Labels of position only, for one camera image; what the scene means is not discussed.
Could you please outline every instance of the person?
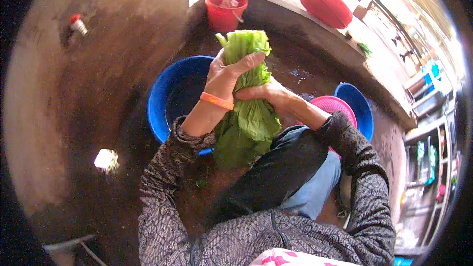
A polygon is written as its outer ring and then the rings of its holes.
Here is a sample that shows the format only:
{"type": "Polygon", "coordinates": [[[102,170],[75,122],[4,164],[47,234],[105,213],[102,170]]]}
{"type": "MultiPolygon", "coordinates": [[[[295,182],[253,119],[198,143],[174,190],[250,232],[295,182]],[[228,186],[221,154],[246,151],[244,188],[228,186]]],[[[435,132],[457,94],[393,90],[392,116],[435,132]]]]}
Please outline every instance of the person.
{"type": "MultiPolygon", "coordinates": [[[[238,77],[262,62],[264,54],[254,53],[224,66],[224,53],[221,50],[211,63],[204,92],[232,104],[238,77]]],[[[289,127],[274,140],[269,152],[215,204],[216,224],[191,240],[174,205],[178,179],[198,152],[215,142],[213,129],[228,109],[200,100],[187,116],[176,119],[171,135],[141,177],[141,264],[262,265],[273,261],[273,265],[280,265],[304,256],[326,259],[333,265],[333,260],[393,265],[394,228],[387,175],[376,151],[346,115],[322,111],[273,77],[263,86],[240,90],[235,97],[266,99],[278,113],[290,113],[304,125],[289,127]],[[313,205],[304,214],[290,214],[284,209],[300,206],[302,198],[294,203],[287,201],[317,178],[320,170],[322,179],[329,177],[325,180],[328,184],[320,188],[325,191],[313,189],[311,194],[309,189],[304,195],[319,199],[330,193],[340,171],[336,165],[332,171],[327,168],[330,164],[324,165],[327,160],[336,162],[328,146],[342,157],[343,171],[353,178],[351,218],[346,230],[312,220],[320,211],[313,205]]]]}

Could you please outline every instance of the orange wristband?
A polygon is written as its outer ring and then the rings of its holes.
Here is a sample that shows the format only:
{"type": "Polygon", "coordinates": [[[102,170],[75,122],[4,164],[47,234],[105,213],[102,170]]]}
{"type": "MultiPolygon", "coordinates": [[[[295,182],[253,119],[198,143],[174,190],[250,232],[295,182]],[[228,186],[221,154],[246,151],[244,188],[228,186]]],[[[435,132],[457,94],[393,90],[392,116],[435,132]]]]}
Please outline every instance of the orange wristband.
{"type": "Polygon", "coordinates": [[[201,100],[220,106],[222,108],[233,110],[233,103],[228,103],[224,99],[218,98],[206,92],[201,93],[201,100]]]}

